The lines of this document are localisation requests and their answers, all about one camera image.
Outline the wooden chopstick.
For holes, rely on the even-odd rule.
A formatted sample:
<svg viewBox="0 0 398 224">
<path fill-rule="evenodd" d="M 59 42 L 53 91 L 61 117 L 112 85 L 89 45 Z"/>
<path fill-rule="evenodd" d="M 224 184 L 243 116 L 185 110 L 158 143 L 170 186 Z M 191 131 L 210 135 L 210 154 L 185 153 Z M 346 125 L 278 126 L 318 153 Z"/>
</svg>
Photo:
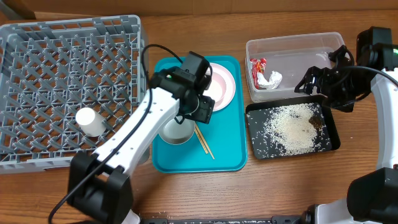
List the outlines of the wooden chopstick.
<svg viewBox="0 0 398 224">
<path fill-rule="evenodd" d="M 201 131 L 200 131 L 198 125 L 196 124 L 195 126 L 197 127 L 198 132 L 200 133 L 201 138 L 202 138 L 203 142 L 205 143 L 205 146 L 208 148 L 208 152 L 209 152 L 208 154 L 211 156 L 211 158 L 212 158 L 213 160 L 215 160 L 215 157 L 214 157 L 214 155 L 213 155 L 213 153 L 212 153 L 212 151 L 211 151 L 211 149 L 210 149 L 208 143 L 206 142 L 206 140 L 205 140 L 205 138 L 204 138 L 204 135 L 201 133 Z"/>
<path fill-rule="evenodd" d="M 202 140 L 202 138 L 201 138 L 201 135 L 200 135 L 200 133 L 198 132 L 198 129 L 197 129 L 196 126 L 195 126 L 195 134 L 197 135 L 197 138 L 198 138 L 198 140 L 199 140 L 199 142 L 200 142 L 200 144 L 201 144 L 201 146 L 202 146 L 202 148 L 203 148 L 205 154 L 208 154 L 208 153 L 209 153 L 209 152 L 208 152 L 208 148 L 205 146 L 205 143 L 203 142 L 203 140 Z"/>
</svg>

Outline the small white bowl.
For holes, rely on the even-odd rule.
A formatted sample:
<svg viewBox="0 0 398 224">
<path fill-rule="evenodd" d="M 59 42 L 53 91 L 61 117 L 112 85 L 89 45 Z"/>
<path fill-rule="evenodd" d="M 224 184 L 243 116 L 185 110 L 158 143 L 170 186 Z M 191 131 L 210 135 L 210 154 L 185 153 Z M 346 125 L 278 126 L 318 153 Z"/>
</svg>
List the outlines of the small white bowl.
<svg viewBox="0 0 398 224">
<path fill-rule="evenodd" d="M 203 92 L 205 96 L 211 97 L 216 104 L 220 104 L 226 93 L 226 81 L 221 75 L 214 74 L 210 86 Z"/>
</svg>

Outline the grey bowl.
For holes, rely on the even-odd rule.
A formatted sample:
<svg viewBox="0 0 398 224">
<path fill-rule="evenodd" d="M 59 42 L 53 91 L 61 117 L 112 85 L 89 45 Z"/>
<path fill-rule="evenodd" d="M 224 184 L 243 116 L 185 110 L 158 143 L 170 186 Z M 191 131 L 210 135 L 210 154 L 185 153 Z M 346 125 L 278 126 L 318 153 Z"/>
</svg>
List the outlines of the grey bowl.
<svg viewBox="0 0 398 224">
<path fill-rule="evenodd" d="M 168 144 L 183 144 L 193 136 L 195 126 L 195 122 L 189 119 L 185 119 L 182 124 L 172 119 L 159 131 L 159 136 Z"/>
</svg>

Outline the white tissue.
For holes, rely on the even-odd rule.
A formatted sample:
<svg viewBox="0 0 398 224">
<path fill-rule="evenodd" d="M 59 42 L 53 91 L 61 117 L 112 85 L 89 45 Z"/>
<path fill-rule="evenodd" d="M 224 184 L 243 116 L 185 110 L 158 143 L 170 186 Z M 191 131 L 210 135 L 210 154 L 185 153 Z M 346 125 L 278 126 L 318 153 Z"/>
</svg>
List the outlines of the white tissue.
<svg viewBox="0 0 398 224">
<path fill-rule="evenodd" d="M 257 84 L 261 88 L 276 89 L 282 81 L 282 75 L 277 71 L 272 71 L 267 80 L 261 72 L 257 72 Z"/>
</svg>

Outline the brown food scrap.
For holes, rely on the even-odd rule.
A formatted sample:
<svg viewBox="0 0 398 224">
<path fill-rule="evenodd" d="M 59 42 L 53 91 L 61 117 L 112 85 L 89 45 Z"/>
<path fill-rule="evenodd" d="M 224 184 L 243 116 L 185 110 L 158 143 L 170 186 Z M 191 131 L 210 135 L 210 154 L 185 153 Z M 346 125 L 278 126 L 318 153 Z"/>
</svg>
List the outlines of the brown food scrap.
<svg viewBox="0 0 398 224">
<path fill-rule="evenodd" d="M 309 122 L 310 124 L 312 124 L 313 127 L 314 127 L 316 130 L 321 130 L 321 128 L 323 127 L 322 119 L 319 118 L 318 116 L 312 116 L 312 117 L 308 120 L 308 122 Z"/>
</svg>

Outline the white rice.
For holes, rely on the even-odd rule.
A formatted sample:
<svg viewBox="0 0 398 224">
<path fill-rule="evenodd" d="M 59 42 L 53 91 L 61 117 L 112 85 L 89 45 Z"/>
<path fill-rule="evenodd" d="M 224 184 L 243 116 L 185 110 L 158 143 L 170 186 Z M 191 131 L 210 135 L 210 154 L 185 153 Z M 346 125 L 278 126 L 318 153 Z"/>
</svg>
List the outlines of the white rice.
<svg viewBox="0 0 398 224">
<path fill-rule="evenodd" d="M 308 120 L 322 119 L 316 130 Z M 318 103 L 279 106 L 246 113 L 249 135 L 257 159 L 299 156 L 331 150 L 331 140 Z"/>
</svg>

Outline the red snack wrapper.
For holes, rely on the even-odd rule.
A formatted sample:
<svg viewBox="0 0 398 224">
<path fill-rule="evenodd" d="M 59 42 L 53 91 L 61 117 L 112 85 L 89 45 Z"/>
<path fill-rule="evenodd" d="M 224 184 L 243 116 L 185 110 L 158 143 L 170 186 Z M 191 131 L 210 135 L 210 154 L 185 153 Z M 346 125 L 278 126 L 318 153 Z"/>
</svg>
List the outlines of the red snack wrapper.
<svg viewBox="0 0 398 224">
<path fill-rule="evenodd" d="M 266 59 L 265 58 L 251 58 L 251 74 L 254 80 L 254 86 L 257 89 L 264 88 L 268 81 L 264 77 L 264 72 L 266 68 Z"/>
</svg>

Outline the white cup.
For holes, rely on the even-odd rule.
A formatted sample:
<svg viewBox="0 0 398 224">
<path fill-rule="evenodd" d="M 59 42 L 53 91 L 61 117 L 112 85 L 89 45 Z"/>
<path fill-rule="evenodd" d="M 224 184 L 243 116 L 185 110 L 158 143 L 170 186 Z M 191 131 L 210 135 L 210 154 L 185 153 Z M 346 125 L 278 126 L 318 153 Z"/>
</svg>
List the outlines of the white cup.
<svg viewBox="0 0 398 224">
<path fill-rule="evenodd" d="M 75 120 L 80 129 L 89 137 L 98 137 L 106 131 L 102 123 L 105 118 L 92 108 L 84 107 L 78 110 Z"/>
</svg>

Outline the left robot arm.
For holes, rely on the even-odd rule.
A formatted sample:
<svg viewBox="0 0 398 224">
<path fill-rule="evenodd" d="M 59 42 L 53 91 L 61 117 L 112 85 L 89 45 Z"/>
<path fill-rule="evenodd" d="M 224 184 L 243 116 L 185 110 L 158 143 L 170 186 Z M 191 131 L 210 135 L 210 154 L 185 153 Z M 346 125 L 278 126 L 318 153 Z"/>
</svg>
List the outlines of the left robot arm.
<svg viewBox="0 0 398 224">
<path fill-rule="evenodd" d="M 112 138 L 91 155 L 73 157 L 65 201 L 100 223 L 140 223 L 131 210 L 130 176 L 169 121 L 209 123 L 215 102 L 203 92 L 211 72 L 209 61 L 189 52 L 181 66 L 154 73 L 142 103 Z"/>
</svg>

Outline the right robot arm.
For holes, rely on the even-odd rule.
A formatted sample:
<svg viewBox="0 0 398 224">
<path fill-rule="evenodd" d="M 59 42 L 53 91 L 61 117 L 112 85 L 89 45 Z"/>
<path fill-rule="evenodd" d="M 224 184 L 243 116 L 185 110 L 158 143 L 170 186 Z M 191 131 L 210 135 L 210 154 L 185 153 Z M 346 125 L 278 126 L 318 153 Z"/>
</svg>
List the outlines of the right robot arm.
<svg viewBox="0 0 398 224">
<path fill-rule="evenodd" d="M 397 223 L 397 46 L 391 29 L 372 26 L 358 34 L 356 55 L 342 45 L 328 57 L 333 68 L 309 68 L 294 91 L 319 93 L 324 106 L 347 113 L 372 94 L 378 159 L 374 172 L 352 181 L 345 198 L 310 207 L 302 223 Z"/>
</svg>

